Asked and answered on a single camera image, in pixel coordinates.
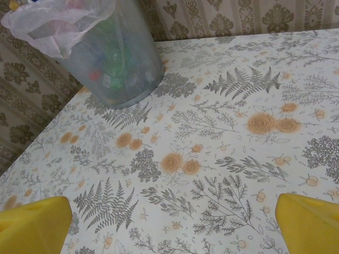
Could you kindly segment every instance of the mesh trash can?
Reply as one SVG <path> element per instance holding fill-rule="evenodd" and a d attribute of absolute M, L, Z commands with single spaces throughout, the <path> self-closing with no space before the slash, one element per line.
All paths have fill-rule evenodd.
<path fill-rule="evenodd" d="M 46 17 L 41 17 L 43 8 L 50 12 Z M 29 27 L 38 14 L 37 24 Z M 57 58 L 110 108 L 139 102 L 164 75 L 136 0 L 39 0 L 7 13 L 2 24 L 13 36 Z"/>

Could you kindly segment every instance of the yellow object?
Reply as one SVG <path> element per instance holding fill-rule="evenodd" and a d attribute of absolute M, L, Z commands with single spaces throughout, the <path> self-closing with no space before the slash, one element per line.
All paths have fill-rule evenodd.
<path fill-rule="evenodd" d="M 16 1 L 13 1 L 13 0 L 10 1 L 9 8 L 12 11 L 16 11 L 16 9 L 18 9 L 19 7 L 20 5 Z"/>
<path fill-rule="evenodd" d="M 0 253 L 60 254 L 71 220 L 66 197 L 0 212 Z"/>
<path fill-rule="evenodd" d="M 275 217 L 290 254 L 339 253 L 339 205 L 281 194 Z"/>

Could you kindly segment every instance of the white plastic bag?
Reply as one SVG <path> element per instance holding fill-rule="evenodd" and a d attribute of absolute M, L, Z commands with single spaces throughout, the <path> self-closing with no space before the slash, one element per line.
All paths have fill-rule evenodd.
<path fill-rule="evenodd" d="M 12 35 L 52 58 L 69 58 L 72 47 L 112 15 L 117 0 L 38 0 L 4 15 Z"/>

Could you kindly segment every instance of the tablecloth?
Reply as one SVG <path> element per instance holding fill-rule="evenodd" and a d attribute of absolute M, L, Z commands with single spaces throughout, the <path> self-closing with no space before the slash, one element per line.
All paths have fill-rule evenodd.
<path fill-rule="evenodd" d="M 0 208 L 67 196 L 62 254 L 288 253 L 279 194 L 339 203 L 339 30 L 157 47 L 155 91 L 110 110 L 83 88 L 0 178 Z"/>

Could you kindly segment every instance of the patterned wallpaper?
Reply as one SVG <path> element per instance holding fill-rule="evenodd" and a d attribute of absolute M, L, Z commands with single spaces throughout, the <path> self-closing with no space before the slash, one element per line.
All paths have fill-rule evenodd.
<path fill-rule="evenodd" d="M 157 41 L 339 26 L 339 0 L 141 1 Z"/>
<path fill-rule="evenodd" d="M 339 0 L 140 0 L 156 41 L 339 26 Z M 0 17 L 9 11 L 0 0 Z M 81 88 L 0 26 L 0 175 Z"/>

